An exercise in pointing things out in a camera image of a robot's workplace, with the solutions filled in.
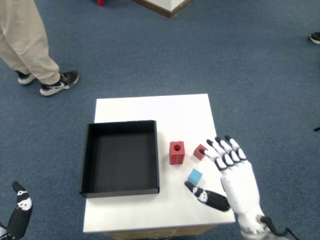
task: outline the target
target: open black box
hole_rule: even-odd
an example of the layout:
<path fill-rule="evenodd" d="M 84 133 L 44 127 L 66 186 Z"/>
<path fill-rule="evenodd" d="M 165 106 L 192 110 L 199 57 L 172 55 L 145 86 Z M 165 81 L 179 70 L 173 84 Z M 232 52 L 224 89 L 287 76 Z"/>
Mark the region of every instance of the open black box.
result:
<path fill-rule="evenodd" d="M 88 125 L 80 194 L 86 198 L 158 194 L 154 120 Z"/>

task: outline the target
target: black sneaker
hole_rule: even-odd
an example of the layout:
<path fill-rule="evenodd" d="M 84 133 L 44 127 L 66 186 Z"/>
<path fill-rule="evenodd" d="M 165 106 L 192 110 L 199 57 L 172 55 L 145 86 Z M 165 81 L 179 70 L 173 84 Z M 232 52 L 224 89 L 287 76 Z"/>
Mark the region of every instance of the black sneaker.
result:
<path fill-rule="evenodd" d="M 313 43 L 320 44 L 320 32 L 311 33 L 309 38 Z"/>
<path fill-rule="evenodd" d="M 60 74 L 60 80 L 52 85 L 42 84 L 40 93 L 43 96 L 51 96 L 62 90 L 72 88 L 79 80 L 79 73 L 76 71 L 69 71 Z"/>
<path fill-rule="evenodd" d="M 28 85 L 36 78 L 30 73 L 30 74 L 23 74 L 20 71 L 15 71 L 18 74 L 18 83 L 21 85 Z"/>

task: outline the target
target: blue cube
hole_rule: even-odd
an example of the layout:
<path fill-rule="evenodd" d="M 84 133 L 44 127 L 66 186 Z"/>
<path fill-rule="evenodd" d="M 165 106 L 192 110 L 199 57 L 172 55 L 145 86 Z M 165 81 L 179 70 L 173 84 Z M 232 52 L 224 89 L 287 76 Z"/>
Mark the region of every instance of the blue cube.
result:
<path fill-rule="evenodd" d="M 193 169 L 188 177 L 188 182 L 191 182 L 193 185 L 197 185 L 202 177 L 202 173 Z"/>

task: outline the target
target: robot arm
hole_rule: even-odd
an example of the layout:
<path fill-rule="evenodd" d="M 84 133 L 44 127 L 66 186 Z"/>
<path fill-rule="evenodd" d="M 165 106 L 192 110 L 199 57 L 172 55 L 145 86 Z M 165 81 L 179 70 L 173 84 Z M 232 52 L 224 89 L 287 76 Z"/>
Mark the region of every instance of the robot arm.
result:
<path fill-rule="evenodd" d="M 245 240 L 287 240 L 274 235 L 270 230 L 269 226 L 273 225 L 265 221 L 266 217 L 261 210 L 260 195 L 252 165 L 238 143 L 229 136 L 225 138 L 229 144 L 218 137 L 215 141 L 208 139 L 207 143 L 212 148 L 201 149 L 200 152 L 210 158 L 219 169 L 226 197 L 203 190 L 188 181 L 184 184 L 200 202 L 210 207 L 221 211 L 227 211 L 231 207 L 238 216 L 237 221 Z"/>
<path fill-rule="evenodd" d="M 17 206 L 11 215 L 8 226 L 0 223 L 0 240 L 21 239 L 26 233 L 32 213 L 32 201 L 26 189 L 16 181 L 12 187 L 17 195 Z"/>

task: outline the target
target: black cable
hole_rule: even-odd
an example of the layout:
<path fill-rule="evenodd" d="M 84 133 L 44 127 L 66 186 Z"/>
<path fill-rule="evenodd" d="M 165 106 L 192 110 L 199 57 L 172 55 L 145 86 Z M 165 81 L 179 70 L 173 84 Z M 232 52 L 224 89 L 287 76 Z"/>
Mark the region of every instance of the black cable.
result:
<path fill-rule="evenodd" d="M 268 216 L 262 216 L 262 217 L 260 218 L 260 221 L 261 221 L 262 223 L 264 223 L 264 224 L 270 229 L 270 231 L 271 231 L 274 235 L 276 235 L 276 236 L 278 236 L 278 237 L 283 237 L 283 236 L 287 235 L 287 233 L 290 233 L 290 234 L 292 235 L 292 237 L 294 237 L 296 240 L 301 240 L 299 237 L 297 237 L 297 235 L 296 235 L 293 231 L 291 231 L 291 230 L 290 230 L 289 228 L 287 228 L 287 227 L 285 228 L 284 232 L 278 233 L 277 230 L 276 230 L 275 225 L 273 224 L 273 222 L 272 222 L 272 220 L 271 220 L 271 218 L 268 217 Z"/>

